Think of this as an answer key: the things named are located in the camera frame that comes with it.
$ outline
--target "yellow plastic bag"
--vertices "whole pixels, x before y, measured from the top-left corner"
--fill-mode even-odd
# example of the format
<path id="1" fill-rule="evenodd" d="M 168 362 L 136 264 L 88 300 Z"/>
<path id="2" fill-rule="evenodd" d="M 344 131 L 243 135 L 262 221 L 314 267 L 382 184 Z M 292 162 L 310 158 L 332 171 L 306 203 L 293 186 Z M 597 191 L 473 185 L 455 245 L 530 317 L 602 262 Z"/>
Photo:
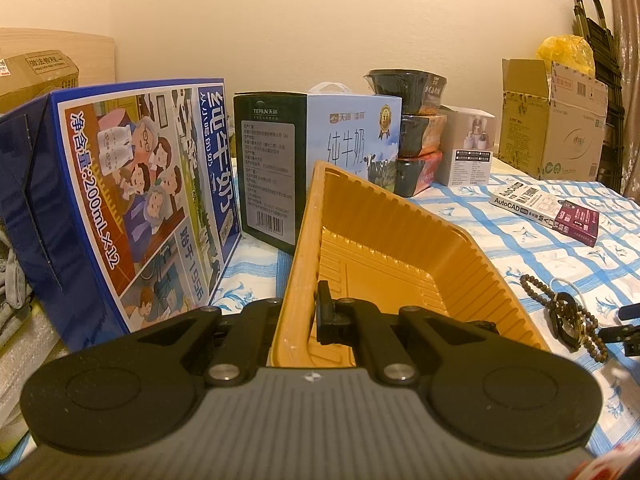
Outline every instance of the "yellow plastic bag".
<path id="1" fill-rule="evenodd" d="M 536 50 L 536 57 L 545 62 L 547 73 L 551 73 L 551 62 L 557 61 L 591 77 L 596 74 L 593 50 L 581 36 L 565 34 L 546 38 Z"/>

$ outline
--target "gray cloth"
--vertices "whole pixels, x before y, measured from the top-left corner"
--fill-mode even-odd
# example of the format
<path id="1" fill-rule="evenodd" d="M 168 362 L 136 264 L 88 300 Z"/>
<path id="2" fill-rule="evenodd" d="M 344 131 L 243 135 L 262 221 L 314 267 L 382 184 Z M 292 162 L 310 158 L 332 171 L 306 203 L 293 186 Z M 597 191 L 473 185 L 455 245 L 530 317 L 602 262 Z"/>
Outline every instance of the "gray cloth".
<path id="1" fill-rule="evenodd" d="M 31 312 L 31 287 L 0 221 L 0 348 Z"/>

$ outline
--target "wall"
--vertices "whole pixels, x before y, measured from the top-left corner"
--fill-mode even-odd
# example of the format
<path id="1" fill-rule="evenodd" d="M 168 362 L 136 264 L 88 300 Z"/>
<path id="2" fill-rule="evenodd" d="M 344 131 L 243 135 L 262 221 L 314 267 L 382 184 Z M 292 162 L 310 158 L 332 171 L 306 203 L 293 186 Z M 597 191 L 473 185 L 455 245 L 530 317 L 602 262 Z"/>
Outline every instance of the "wall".
<path id="1" fill-rule="evenodd" d="M 602 0 L 611 24 L 610 0 Z M 572 30 L 573 0 L 0 0 L 0 27 L 109 34 L 119 80 L 224 76 L 229 93 L 368 91 L 371 68 L 448 78 L 444 102 L 499 114 L 503 57 Z"/>

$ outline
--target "brown curtain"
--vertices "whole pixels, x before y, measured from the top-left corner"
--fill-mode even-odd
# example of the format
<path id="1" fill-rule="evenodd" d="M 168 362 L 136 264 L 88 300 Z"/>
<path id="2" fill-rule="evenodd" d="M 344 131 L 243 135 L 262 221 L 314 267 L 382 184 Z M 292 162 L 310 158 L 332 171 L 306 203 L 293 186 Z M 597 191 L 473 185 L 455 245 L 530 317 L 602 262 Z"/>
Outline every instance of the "brown curtain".
<path id="1" fill-rule="evenodd" d="M 625 107 L 623 195 L 640 203 L 640 0 L 612 0 Z"/>

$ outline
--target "yellow plastic tray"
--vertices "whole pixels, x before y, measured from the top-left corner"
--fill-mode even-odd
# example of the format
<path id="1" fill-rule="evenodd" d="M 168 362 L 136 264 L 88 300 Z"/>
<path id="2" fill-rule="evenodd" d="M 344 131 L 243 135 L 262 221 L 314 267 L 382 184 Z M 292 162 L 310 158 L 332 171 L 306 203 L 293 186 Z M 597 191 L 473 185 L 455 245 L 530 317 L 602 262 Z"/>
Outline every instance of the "yellow plastic tray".
<path id="1" fill-rule="evenodd" d="M 418 305 L 548 350 L 511 289 L 460 227 L 326 162 L 314 168 L 271 349 L 279 367 L 348 367 L 351 349 L 316 341 L 318 280 L 332 298 L 361 298 L 396 314 Z"/>

